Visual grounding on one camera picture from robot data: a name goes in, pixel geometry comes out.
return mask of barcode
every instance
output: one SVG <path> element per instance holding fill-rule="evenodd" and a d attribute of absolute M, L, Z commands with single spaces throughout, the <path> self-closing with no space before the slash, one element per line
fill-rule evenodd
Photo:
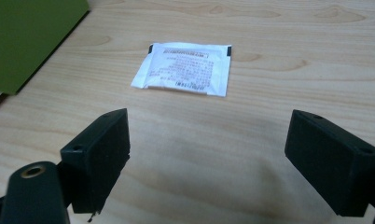
<path fill-rule="evenodd" d="M 205 88 L 204 86 L 198 86 L 194 83 L 184 83 L 184 82 L 175 82 L 175 86 L 189 88 L 195 91 L 202 91 Z"/>

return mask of screw hole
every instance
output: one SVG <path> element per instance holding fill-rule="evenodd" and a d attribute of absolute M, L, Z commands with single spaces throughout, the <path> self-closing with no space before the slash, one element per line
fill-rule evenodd
<path fill-rule="evenodd" d="M 362 152 L 367 153 L 367 154 L 373 153 L 373 150 L 371 150 L 370 148 L 360 147 L 359 150 L 361 150 Z"/>
<path fill-rule="evenodd" d="M 22 178 L 32 178 L 41 175 L 45 172 L 46 168 L 42 165 L 32 166 L 21 173 Z"/>
<path fill-rule="evenodd" d="M 78 150 L 80 150 L 80 149 L 82 149 L 82 148 L 83 148 L 82 145 L 76 145 L 76 146 L 74 146 L 72 149 L 73 149 L 74 151 L 78 151 Z"/>

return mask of green cardboard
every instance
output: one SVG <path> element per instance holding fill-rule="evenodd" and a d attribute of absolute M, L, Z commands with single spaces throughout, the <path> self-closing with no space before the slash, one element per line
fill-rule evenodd
<path fill-rule="evenodd" d="M 0 0 L 0 92 L 17 93 L 88 10 L 86 0 Z"/>

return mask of table surface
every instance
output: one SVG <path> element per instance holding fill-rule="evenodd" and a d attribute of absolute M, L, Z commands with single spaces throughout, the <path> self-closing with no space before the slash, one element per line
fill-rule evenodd
<path fill-rule="evenodd" d="M 131 159 L 94 223 L 370 223 L 338 217 L 285 157 L 293 109 L 375 146 L 375 0 L 90 0 L 91 13 L 0 102 L 8 177 L 128 108 Z M 225 98 L 130 86 L 152 43 L 232 45 Z M 74 215 L 86 223 L 90 215 Z"/>

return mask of white sachet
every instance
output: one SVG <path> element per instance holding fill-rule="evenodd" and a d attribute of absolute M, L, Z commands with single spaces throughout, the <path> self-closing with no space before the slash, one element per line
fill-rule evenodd
<path fill-rule="evenodd" d="M 231 45 L 155 43 L 132 86 L 226 96 Z"/>

